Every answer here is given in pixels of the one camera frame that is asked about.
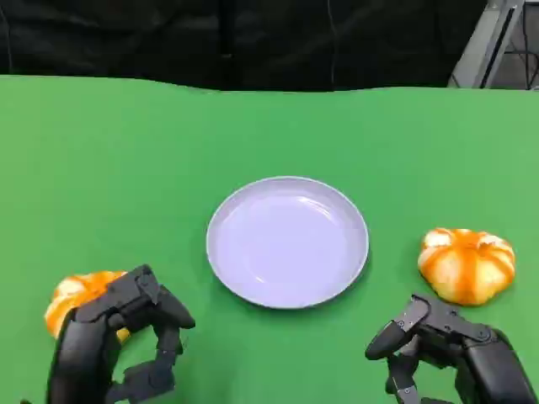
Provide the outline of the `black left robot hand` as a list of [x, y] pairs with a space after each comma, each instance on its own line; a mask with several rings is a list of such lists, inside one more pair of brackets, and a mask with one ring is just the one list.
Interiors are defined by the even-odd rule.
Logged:
[[[117, 383], [121, 351], [117, 332], [151, 327], [157, 336], [153, 360], [131, 366]], [[180, 332], [195, 319], [144, 264], [107, 284], [105, 292], [68, 311], [47, 382], [48, 403], [142, 403], [175, 387], [173, 367], [182, 354]]]

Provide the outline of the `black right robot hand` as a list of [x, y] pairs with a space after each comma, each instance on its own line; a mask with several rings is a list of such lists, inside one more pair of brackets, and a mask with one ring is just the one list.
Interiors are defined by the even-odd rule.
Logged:
[[455, 388], [464, 403], [536, 403], [525, 369], [507, 336], [466, 320], [456, 306], [413, 294], [366, 348], [369, 360], [385, 359], [386, 392], [399, 403], [429, 403], [414, 381], [420, 362], [456, 370]]

